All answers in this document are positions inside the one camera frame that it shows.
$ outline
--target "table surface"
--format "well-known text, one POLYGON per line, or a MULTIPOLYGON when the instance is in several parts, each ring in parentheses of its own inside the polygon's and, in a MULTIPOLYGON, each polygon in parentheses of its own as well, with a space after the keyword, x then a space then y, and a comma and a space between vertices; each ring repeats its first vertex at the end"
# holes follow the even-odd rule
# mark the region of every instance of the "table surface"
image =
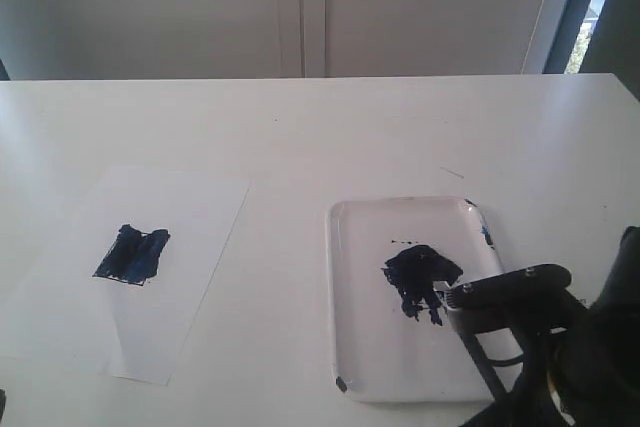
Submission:
POLYGON ((168 386, 2 358, 4 422, 458 425, 481 406, 336 388, 328 208, 470 198, 505 268, 565 265, 593 299, 640 220, 639 131, 610 75, 1 83, 0 301, 110 166, 251 180, 168 386))

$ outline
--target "white cabinet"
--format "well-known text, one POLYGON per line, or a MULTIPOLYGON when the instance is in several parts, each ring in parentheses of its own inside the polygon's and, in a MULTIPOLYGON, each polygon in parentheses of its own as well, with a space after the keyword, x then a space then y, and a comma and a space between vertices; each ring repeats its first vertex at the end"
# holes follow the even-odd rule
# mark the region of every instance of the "white cabinet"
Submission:
POLYGON ((0 0, 14 79, 541 71, 565 0, 0 0))

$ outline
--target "white tray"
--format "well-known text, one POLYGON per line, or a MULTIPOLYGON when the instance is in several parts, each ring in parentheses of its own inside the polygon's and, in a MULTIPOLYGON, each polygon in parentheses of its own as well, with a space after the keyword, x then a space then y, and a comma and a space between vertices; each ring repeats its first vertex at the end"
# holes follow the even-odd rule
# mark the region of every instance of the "white tray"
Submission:
MULTIPOLYGON (((419 243, 462 268, 458 283, 502 273, 475 205, 454 197, 341 202, 329 212, 327 237, 332 369, 345 395, 363 402, 491 399, 446 315, 442 327, 424 312, 420 322, 406 317, 381 270, 419 243)), ((491 358, 520 353, 508 331, 480 341, 491 358)), ((507 385, 515 374, 504 373, 507 385)))

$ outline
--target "sheet of paper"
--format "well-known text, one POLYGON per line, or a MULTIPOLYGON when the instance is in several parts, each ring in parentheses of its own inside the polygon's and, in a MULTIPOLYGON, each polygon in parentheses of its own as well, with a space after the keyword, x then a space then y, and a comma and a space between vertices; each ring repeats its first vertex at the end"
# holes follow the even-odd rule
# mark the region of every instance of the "sheet of paper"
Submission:
POLYGON ((193 173, 110 170, 3 306, 0 355, 166 384, 247 189, 193 173), (127 223, 171 234, 143 286, 92 277, 127 223))

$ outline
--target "white table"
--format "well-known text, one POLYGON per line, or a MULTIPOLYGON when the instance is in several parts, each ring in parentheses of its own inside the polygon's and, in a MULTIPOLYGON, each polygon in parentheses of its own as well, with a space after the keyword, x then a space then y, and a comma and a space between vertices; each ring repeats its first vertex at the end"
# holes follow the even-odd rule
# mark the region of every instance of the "white table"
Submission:
POLYGON ((335 387, 328 207, 468 197, 506 268, 557 262, 593 299, 640 222, 638 132, 608 75, 3 83, 0 301, 110 166, 252 182, 167 387, 3 358, 3 425, 457 425, 481 406, 335 387))

